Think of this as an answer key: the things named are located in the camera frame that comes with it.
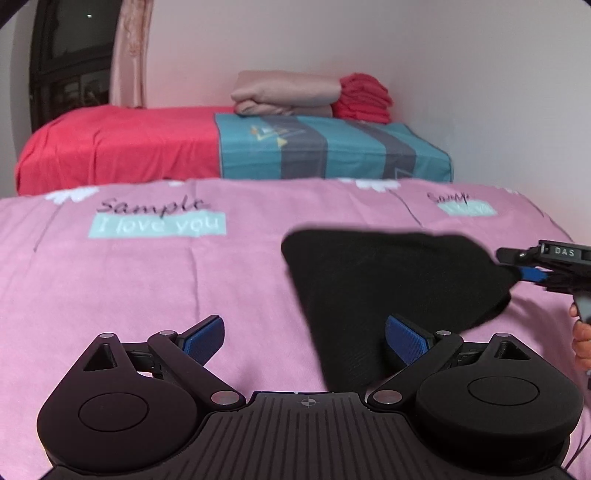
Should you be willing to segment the person's right hand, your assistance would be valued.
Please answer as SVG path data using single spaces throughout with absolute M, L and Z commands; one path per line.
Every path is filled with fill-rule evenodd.
M 570 306 L 569 314 L 575 319 L 571 344 L 575 363 L 581 370 L 588 372 L 591 370 L 591 326 L 581 320 L 575 304 Z

